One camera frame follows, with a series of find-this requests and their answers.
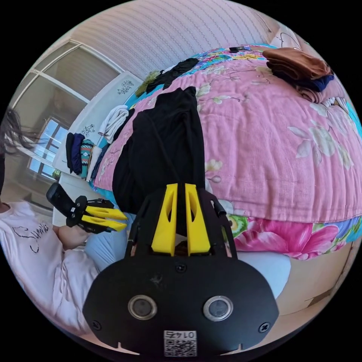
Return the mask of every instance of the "striped wallpaper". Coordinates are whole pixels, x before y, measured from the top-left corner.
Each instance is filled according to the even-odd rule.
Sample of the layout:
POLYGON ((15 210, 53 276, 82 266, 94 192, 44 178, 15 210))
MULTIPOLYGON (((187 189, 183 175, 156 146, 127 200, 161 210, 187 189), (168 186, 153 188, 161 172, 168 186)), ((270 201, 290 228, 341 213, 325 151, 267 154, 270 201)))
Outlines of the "striped wallpaper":
POLYGON ((144 79, 202 51, 270 43, 279 28, 270 17, 227 0, 136 0, 86 20, 71 37, 144 79))

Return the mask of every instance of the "label sticker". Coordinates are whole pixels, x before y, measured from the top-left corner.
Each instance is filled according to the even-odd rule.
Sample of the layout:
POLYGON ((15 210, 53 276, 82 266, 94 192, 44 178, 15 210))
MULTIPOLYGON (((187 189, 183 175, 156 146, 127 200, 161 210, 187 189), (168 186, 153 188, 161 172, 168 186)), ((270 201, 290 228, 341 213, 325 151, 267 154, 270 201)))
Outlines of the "label sticker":
POLYGON ((165 357, 196 357, 196 331, 164 331, 165 357))

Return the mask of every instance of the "screw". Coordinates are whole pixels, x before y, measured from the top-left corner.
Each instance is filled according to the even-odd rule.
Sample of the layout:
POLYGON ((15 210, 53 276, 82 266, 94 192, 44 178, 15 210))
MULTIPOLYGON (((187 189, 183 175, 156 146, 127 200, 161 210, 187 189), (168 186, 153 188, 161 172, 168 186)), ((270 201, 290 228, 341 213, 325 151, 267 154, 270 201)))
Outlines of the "screw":
POLYGON ((265 322, 259 327, 259 333, 265 333, 270 328, 270 323, 265 322))
POLYGON ((176 264, 175 269, 178 273, 184 273, 187 270, 187 266, 185 264, 176 264))
POLYGON ((100 323, 97 322, 97 321, 93 321, 93 322, 92 322, 92 327, 93 327, 93 329, 96 330, 96 331, 100 331, 100 330, 102 329, 102 326, 101 326, 100 323))

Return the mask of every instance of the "brown folded cloth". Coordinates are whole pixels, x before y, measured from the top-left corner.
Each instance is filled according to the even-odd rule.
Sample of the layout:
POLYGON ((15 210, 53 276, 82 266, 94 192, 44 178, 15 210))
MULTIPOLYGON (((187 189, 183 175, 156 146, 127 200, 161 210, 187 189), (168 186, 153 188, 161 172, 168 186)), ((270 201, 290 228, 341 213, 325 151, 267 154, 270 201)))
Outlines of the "brown folded cloth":
POLYGON ((313 80, 333 74, 325 61, 298 49, 269 49, 263 51, 263 56, 268 60, 267 66, 272 71, 284 72, 294 80, 313 80))
POLYGON ((327 87, 321 92, 315 92, 307 88, 300 86, 296 87, 298 93, 302 95, 303 98, 313 102, 313 103, 323 103, 329 98, 345 98, 346 93, 341 86, 340 82, 336 79, 331 80, 327 87))

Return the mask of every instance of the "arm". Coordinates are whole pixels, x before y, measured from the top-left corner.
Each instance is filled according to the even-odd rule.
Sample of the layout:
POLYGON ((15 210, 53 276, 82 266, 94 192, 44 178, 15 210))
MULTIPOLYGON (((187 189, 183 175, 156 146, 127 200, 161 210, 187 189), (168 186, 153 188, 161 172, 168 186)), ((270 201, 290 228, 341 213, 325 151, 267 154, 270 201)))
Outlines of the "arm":
POLYGON ((53 230, 58 236, 60 242, 63 244, 64 250, 74 249, 81 246, 90 235, 78 226, 53 226, 53 230))

